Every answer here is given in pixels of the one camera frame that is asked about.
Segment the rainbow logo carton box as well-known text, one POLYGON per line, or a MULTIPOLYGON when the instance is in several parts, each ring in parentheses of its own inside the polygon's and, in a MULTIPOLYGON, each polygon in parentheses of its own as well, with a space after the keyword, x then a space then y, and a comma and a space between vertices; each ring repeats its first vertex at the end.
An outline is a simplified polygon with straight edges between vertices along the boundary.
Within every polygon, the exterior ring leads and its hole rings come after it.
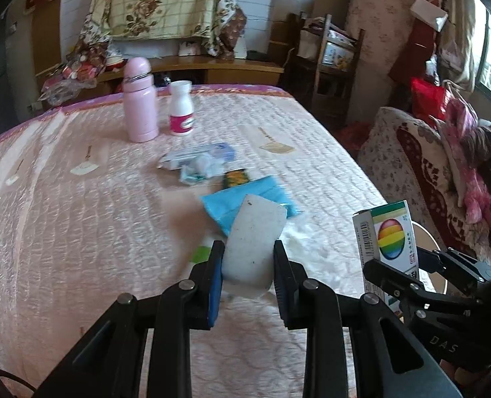
POLYGON ((353 214, 361 264, 378 260, 419 279, 416 238, 405 200, 353 214))

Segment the white foam sponge piece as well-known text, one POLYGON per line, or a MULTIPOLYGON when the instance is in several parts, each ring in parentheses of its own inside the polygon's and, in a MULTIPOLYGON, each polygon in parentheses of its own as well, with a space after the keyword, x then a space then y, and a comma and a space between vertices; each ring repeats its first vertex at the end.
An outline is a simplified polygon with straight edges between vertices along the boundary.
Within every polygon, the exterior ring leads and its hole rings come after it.
POLYGON ((273 247, 286 224, 286 209, 264 199, 246 200, 232 225, 222 260, 223 286, 257 299, 273 282, 273 247))

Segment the white tissue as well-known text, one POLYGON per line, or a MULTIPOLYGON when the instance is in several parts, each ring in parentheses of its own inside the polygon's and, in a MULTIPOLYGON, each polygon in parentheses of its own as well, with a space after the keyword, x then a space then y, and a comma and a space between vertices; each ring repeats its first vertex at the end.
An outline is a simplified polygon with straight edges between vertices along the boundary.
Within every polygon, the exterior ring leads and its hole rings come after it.
POLYGON ((363 294, 363 274, 353 232, 341 235, 315 223, 307 214, 291 218, 281 233, 290 260, 301 263, 308 276, 338 294, 358 297, 363 294))

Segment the cream plastic trash bucket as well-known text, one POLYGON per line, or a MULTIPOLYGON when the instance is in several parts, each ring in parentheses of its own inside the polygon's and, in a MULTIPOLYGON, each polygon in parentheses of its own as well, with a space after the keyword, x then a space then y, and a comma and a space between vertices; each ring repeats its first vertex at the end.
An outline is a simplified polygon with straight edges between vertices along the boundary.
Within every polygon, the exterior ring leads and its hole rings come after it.
MULTIPOLYGON (((435 238, 420 224, 413 222, 414 235, 418 248, 424 248, 428 251, 439 250, 440 247, 435 238)), ((425 285, 427 291, 438 294, 446 294, 448 290, 448 281, 438 273, 428 273, 420 270, 420 280, 425 285)))

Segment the pink quilted table cover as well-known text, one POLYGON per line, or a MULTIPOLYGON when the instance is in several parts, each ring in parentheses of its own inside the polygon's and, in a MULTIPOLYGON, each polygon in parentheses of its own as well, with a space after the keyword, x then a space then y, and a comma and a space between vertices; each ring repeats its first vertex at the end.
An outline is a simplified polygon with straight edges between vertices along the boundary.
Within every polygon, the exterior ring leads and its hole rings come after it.
POLYGON ((0 368, 40 384, 116 297, 187 276, 217 229, 200 198, 157 167, 166 153, 226 142, 233 167, 276 178, 319 226, 348 234, 384 198, 291 95, 265 86, 193 90, 193 132, 128 139, 122 98, 52 110, 0 136, 0 368))

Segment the floral covered sofa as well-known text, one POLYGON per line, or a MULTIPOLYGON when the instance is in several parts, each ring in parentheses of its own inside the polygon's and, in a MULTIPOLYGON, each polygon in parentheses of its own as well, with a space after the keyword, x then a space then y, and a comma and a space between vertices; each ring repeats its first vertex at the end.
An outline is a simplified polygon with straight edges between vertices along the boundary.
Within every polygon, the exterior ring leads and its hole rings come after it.
POLYGON ((406 200, 412 218, 451 247, 491 264, 488 225, 466 222, 435 126, 403 110, 378 110, 358 163, 388 202, 406 200))

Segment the blue tissue pack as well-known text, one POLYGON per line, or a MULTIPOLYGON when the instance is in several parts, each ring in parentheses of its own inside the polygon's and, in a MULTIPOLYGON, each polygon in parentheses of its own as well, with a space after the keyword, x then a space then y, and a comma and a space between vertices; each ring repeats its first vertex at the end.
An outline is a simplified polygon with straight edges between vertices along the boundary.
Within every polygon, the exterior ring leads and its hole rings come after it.
POLYGON ((264 199, 286 209, 286 218, 301 213, 297 204, 273 176, 263 177, 238 186, 202 196, 201 203, 208 216, 229 236, 242 204, 250 199, 264 199))

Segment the crumpled blue white wrapper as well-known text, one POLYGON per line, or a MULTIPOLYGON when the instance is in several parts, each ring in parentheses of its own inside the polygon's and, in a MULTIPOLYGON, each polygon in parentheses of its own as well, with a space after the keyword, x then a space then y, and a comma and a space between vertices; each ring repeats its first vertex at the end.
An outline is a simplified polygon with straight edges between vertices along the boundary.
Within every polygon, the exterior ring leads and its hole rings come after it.
POLYGON ((179 182, 186 185, 195 185, 201 181, 221 176, 224 172, 224 159, 217 158, 210 153, 203 153, 181 167, 179 182))

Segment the small green yellow packet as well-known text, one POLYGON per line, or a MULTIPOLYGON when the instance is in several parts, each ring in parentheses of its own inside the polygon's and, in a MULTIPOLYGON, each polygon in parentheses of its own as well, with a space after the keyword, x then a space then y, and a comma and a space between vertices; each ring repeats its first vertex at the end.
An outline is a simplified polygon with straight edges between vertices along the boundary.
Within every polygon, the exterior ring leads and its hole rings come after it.
POLYGON ((232 171, 226 171, 223 175, 222 187, 223 189, 229 189, 239 185, 250 182, 251 179, 246 169, 235 169, 232 171))

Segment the white pink-label pill bottle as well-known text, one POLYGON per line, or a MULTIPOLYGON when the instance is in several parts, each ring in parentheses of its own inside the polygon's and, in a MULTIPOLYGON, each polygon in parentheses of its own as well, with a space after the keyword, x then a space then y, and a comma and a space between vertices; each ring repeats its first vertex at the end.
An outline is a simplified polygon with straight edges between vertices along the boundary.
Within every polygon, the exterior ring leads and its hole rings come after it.
POLYGON ((194 106, 191 99, 191 81, 171 82, 169 104, 170 131, 175 136, 191 133, 194 123, 194 106))

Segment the pink water bottle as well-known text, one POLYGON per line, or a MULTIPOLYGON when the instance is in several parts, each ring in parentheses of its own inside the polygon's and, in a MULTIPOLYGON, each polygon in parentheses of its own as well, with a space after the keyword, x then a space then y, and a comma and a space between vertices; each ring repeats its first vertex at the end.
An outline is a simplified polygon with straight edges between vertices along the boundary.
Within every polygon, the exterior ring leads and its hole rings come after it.
POLYGON ((157 89, 146 58, 131 58, 124 67, 123 110, 128 137, 144 143, 158 136, 157 89))

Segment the beige curtain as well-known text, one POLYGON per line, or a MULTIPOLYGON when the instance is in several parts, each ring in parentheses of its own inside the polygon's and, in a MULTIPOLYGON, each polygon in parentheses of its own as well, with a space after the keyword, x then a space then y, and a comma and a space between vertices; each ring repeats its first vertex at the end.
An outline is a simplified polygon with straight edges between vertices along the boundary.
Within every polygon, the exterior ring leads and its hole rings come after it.
POLYGON ((474 92, 485 39, 486 9, 480 0, 439 0, 448 18, 438 46, 440 78, 474 92))

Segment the flower bouquet in plastic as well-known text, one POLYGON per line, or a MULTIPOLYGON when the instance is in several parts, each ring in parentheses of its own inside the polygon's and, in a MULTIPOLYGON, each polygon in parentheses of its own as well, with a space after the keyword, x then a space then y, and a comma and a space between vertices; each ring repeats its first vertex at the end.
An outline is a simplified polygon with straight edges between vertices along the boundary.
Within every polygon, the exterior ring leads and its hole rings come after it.
POLYGON ((47 76, 38 100, 57 107, 75 99, 82 90, 93 89, 105 69, 107 48, 107 42, 88 44, 79 39, 66 56, 66 62, 47 76))

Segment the floral covered tall appliance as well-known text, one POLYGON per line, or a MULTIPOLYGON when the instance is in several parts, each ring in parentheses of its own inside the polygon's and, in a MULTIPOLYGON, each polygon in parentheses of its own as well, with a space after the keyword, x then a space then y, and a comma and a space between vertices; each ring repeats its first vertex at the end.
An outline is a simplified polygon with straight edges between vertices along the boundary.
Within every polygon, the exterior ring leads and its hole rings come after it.
POLYGON ((350 121, 371 121, 394 88, 388 73, 412 30, 415 0, 350 0, 345 30, 364 31, 348 110, 350 121))

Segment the floral cloth covered television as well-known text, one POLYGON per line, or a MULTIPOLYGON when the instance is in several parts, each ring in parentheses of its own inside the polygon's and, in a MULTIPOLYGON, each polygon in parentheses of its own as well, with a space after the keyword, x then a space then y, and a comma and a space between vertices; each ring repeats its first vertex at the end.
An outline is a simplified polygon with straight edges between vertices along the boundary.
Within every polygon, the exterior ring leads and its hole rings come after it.
POLYGON ((247 17, 237 0, 92 0, 77 48, 107 49, 114 40, 179 39, 233 59, 247 17))

